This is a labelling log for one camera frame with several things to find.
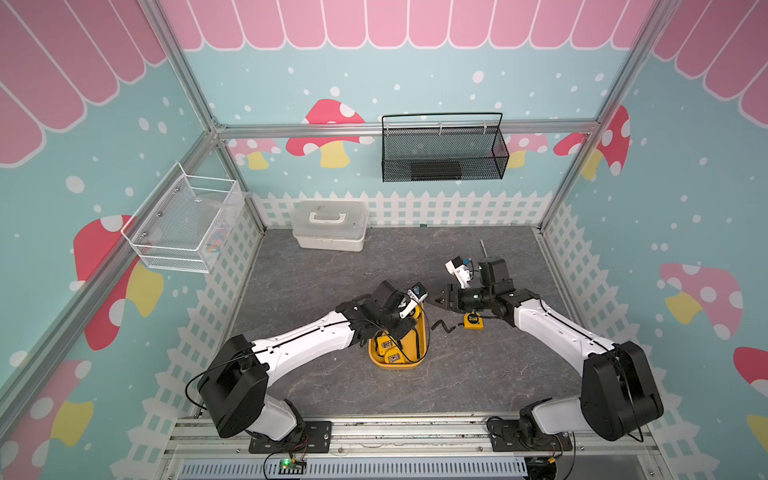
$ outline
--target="black wire basket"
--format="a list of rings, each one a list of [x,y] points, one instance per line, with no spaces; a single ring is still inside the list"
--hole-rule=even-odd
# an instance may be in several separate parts
[[[392,121],[413,117],[422,121]],[[383,115],[382,180],[501,179],[509,160],[501,124],[498,112]]]

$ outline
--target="gray marble floor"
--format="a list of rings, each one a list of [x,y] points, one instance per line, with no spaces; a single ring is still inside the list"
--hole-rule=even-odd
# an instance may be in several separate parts
[[[386,278],[421,281],[437,293],[452,279],[446,261],[483,257],[480,239],[489,255],[507,260],[516,286],[565,311],[528,227],[373,228],[360,253],[302,249],[290,230],[268,230],[232,335],[253,340],[285,333],[372,292]],[[461,321],[435,306],[426,310],[432,323]],[[270,394],[291,400],[307,416],[512,411],[544,397],[576,395],[580,384],[578,374],[544,344],[490,319],[481,331],[433,331],[416,369],[380,369],[366,349],[354,346],[293,370]]]

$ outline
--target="box handle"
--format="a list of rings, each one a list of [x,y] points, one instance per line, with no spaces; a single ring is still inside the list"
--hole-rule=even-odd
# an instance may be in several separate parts
[[[315,212],[310,212],[310,223],[343,223],[346,220],[346,214],[339,214],[339,218],[335,220],[321,220],[315,218]]]

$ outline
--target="white wire basket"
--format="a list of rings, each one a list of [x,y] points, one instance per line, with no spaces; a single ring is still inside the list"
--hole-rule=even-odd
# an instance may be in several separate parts
[[[236,180],[187,175],[181,164],[170,187],[138,224],[137,215],[121,232],[149,268],[210,273],[245,204]]]

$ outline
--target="yellow tray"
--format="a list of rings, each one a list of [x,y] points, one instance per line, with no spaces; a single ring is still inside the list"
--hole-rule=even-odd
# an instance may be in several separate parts
[[[416,368],[422,362],[427,351],[427,329],[424,312],[420,306],[413,310],[413,316],[416,318],[416,332],[419,333],[419,352],[421,356],[418,359],[416,358],[416,332],[414,331],[411,331],[402,339],[402,349],[405,350],[403,358],[407,356],[410,359],[414,359],[416,360],[414,363],[410,363],[408,360],[405,363],[387,363],[385,357],[379,355],[376,351],[376,341],[371,339],[368,340],[368,355],[377,366],[387,370],[410,370]],[[400,352],[400,349],[397,347],[392,347],[389,350]]]

